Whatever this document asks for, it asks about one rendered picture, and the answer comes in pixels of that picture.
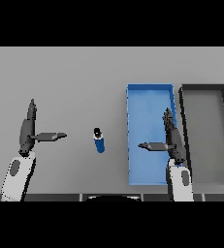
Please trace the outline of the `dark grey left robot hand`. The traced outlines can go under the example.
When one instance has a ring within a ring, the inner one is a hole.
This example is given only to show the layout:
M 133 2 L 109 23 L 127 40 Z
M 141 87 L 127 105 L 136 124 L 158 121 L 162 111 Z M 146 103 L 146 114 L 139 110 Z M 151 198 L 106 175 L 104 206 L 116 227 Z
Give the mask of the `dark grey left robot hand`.
M 35 142 L 57 141 L 66 138 L 65 133 L 36 133 L 37 106 L 34 100 L 30 101 L 26 118 L 22 121 L 19 133 L 19 151 L 22 157 L 28 157 L 34 148 Z

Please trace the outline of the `dark grey bin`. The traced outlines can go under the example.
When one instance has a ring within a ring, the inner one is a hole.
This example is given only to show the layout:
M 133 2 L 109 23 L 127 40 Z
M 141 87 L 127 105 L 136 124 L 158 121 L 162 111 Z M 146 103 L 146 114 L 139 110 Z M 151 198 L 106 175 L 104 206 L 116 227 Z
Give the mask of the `dark grey bin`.
M 196 185 L 224 185 L 224 83 L 179 88 L 187 165 Z

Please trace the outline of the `blue pipe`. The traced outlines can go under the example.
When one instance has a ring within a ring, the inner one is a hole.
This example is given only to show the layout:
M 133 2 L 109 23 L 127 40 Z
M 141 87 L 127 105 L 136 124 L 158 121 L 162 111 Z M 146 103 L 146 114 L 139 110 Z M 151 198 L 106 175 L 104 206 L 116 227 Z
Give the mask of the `blue pipe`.
M 105 151 L 104 137 L 103 137 L 103 133 L 98 127 L 94 129 L 93 138 L 97 152 L 103 153 Z

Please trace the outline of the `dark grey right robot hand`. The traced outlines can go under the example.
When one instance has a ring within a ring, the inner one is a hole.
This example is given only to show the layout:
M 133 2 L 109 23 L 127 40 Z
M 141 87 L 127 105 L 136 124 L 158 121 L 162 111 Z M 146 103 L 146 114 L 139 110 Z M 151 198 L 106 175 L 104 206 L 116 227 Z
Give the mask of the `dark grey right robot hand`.
M 148 151 L 167 151 L 169 157 L 175 161 L 177 165 L 185 161 L 185 149 L 182 143 L 180 133 L 174 122 L 174 116 L 169 108 L 166 108 L 162 117 L 166 133 L 165 142 L 143 142 L 138 147 Z

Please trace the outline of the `blue bin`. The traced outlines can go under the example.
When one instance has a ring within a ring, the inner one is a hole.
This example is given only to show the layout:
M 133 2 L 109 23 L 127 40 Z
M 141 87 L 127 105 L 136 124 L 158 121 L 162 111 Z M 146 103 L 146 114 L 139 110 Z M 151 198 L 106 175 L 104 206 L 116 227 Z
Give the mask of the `blue bin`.
M 147 151 L 140 148 L 144 142 L 166 142 L 162 117 L 170 109 L 175 125 L 176 100 L 171 83 L 128 83 L 127 148 L 130 186 L 166 185 L 167 151 Z

